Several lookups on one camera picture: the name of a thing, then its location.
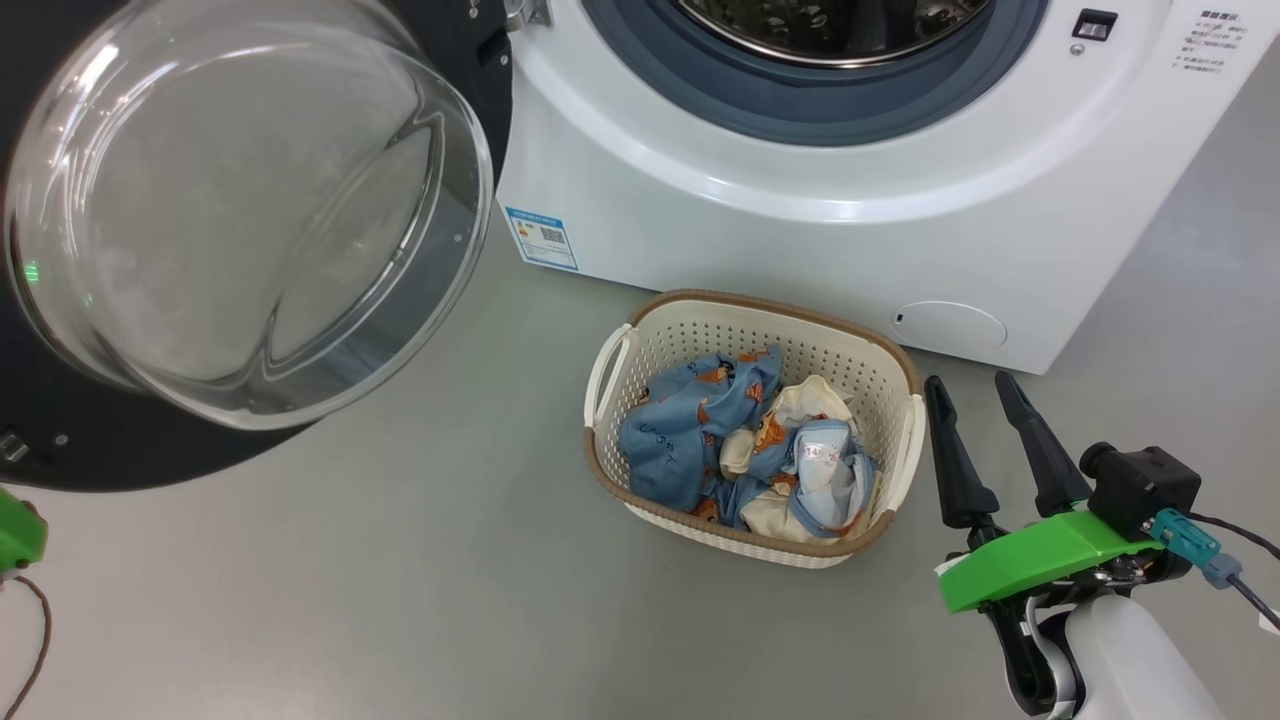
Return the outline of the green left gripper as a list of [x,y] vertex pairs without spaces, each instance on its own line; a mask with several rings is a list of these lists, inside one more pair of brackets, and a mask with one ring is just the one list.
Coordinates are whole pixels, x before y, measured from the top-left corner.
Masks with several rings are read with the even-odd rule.
[[31,502],[0,486],[0,577],[41,562],[49,524]]

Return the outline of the blue energy label sticker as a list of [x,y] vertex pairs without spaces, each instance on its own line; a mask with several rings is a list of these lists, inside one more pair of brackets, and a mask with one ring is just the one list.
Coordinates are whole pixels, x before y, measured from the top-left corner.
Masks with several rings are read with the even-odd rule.
[[561,219],[538,213],[504,208],[515,242],[526,263],[579,272],[579,264]]

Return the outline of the cream perforated laundry basket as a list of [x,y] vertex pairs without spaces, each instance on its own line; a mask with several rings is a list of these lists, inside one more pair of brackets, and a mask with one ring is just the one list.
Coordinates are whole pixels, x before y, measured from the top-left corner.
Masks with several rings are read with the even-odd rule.
[[[878,473],[868,510],[831,544],[803,544],[719,527],[635,495],[617,439],[625,414],[658,373],[712,352],[778,345],[783,380],[820,375],[850,397]],[[637,518],[731,553],[801,569],[836,566],[874,544],[913,486],[925,439],[923,380],[905,350],[837,316],[764,299],[676,290],[640,306],[600,347],[582,406],[588,465]]]

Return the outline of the white front-load washing machine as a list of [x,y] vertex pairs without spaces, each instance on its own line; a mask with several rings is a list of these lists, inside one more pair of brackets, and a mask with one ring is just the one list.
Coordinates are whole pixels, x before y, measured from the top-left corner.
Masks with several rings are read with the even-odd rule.
[[[497,197],[564,223],[579,272],[801,305],[899,338],[965,304],[1007,328],[965,357],[1047,372],[1280,40],[1280,0],[1050,0],[955,115],[852,147],[719,128],[641,82],[582,0],[506,0],[513,76]],[[1073,37],[1116,12],[1105,44]]]

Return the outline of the blue bear-print garment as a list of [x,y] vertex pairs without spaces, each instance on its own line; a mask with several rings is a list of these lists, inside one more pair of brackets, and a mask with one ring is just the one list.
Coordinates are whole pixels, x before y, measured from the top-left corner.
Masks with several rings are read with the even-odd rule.
[[708,354],[653,377],[620,425],[618,448],[636,496],[677,512],[732,525],[739,483],[721,468],[730,437],[753,433],[781,388],[778,345]]

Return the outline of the round drain filter cover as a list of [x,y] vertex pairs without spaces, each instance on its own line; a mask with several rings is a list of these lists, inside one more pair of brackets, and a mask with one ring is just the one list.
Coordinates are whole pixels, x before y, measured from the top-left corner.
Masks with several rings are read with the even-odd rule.
[[989,313],[936,300],[899,307],[891,314],[890,329],[902,345],[966,357],[1000,348],[1009,337],[1006,325]]

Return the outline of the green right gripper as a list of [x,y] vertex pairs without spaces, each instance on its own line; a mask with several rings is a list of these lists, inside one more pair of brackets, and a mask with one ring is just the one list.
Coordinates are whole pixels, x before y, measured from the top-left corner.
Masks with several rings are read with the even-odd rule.
[[1066,637],[1064,607],[1129,597],[1138,587],[1184,577],[1190,564],[1152,539],[1124,539],[1092,512],[1071,511],[1092,488],[1016,378],[997,372],[995,387],[1030,465],[1036,510],[1050,519],[1016,532],[995,525],[998,500],[978,477],[945,383],[928,377],[925,415],[941,519],[970,530],[968,552],[940,568],[940,592],[950,612],[974,611],[992,625],[1009,689],[1025,715],[1078,716],[1085,679]]

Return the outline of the black washer door with glass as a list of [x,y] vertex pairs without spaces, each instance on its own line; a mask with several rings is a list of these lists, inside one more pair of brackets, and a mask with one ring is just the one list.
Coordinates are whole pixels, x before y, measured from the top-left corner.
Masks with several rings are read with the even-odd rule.
[[477,265],[502,0],[0,0],[0,482],[120,492],[389,380]]

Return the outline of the cream and blue garment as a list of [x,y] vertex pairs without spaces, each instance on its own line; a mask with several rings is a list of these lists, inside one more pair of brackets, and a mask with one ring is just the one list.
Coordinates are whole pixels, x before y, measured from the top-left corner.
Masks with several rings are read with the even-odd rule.
[[758,427],[722,442],[691,514],[773,541],[832,544],[849,536],[879,473],[849,400],[820,375],[785,386]]

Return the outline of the steel washing machine drum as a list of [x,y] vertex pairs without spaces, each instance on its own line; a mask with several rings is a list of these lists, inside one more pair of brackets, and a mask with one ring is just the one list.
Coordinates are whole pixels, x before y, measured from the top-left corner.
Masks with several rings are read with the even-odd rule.
[[942,44],[992,0],[672,0],[704,31],[797,67],[873,67]]

